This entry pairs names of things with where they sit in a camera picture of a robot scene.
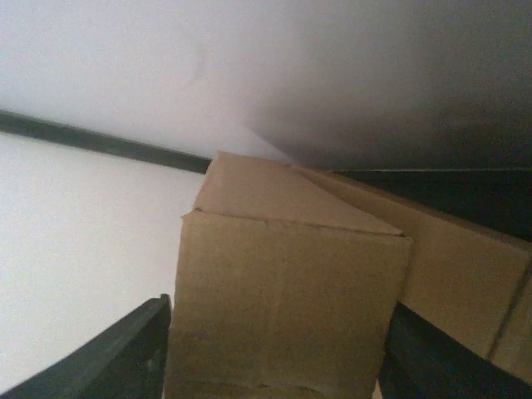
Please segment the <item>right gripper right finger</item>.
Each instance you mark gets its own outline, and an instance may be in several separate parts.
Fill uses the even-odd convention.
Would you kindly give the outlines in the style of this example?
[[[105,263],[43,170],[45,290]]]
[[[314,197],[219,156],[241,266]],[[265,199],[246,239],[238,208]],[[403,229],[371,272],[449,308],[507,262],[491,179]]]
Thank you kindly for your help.
[[[530,398],[531,385],[398,303],[378,377],[384,398]]]

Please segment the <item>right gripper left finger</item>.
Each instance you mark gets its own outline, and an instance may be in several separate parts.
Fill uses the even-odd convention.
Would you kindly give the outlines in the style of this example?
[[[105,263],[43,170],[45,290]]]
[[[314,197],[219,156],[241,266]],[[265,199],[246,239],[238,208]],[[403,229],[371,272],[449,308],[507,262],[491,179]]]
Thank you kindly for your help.
[[[2,398],[162,398],[170,296],[151,298]]]

